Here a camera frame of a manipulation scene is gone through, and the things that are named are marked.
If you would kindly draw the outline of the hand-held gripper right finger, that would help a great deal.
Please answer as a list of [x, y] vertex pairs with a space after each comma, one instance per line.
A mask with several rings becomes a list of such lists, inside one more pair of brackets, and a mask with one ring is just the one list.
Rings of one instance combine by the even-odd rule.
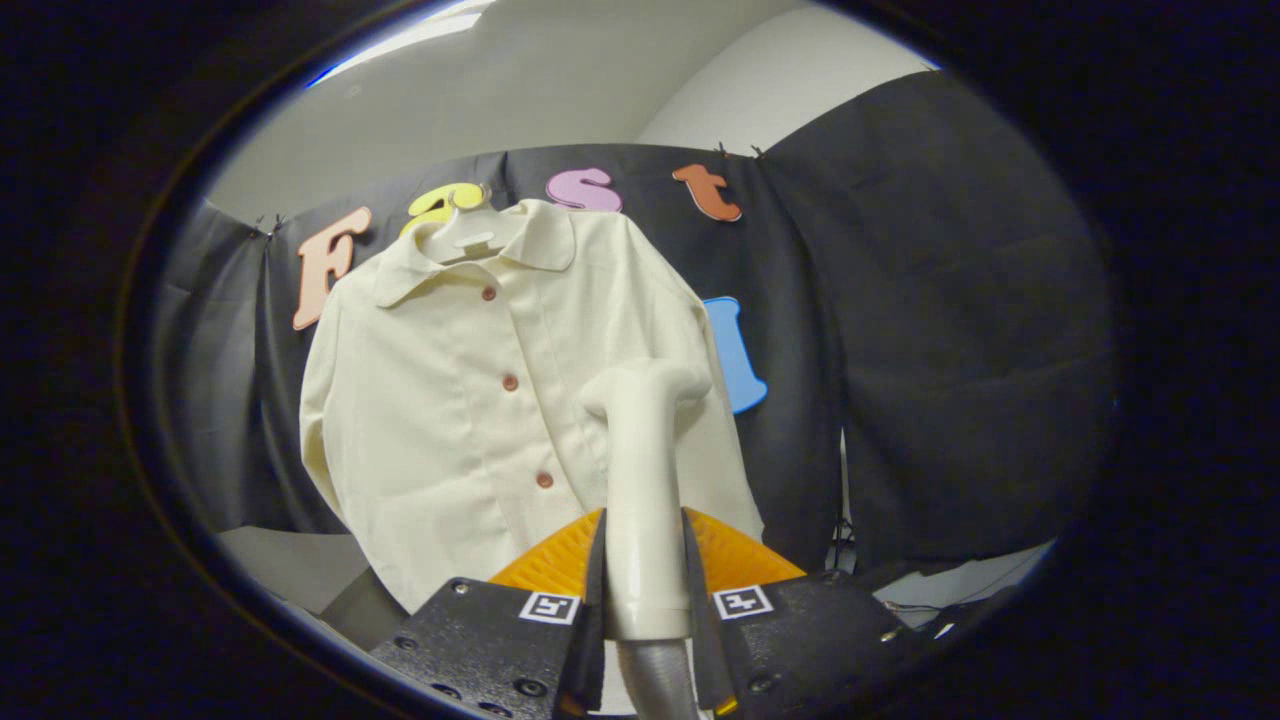
[[804, 573], [735, 528], [684, 510], [692, 674], [716, 719], [820, 719], [863, 708], [931, 650], [846, 573]]

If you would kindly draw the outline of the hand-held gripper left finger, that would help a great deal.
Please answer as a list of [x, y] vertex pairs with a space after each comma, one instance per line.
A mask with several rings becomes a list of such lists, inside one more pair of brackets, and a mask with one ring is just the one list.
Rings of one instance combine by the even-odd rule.
[[604, 525], [596, 510], [488, 582], [449, 579], [372, 657], [470, 710], [588, 717], [605, 679]]

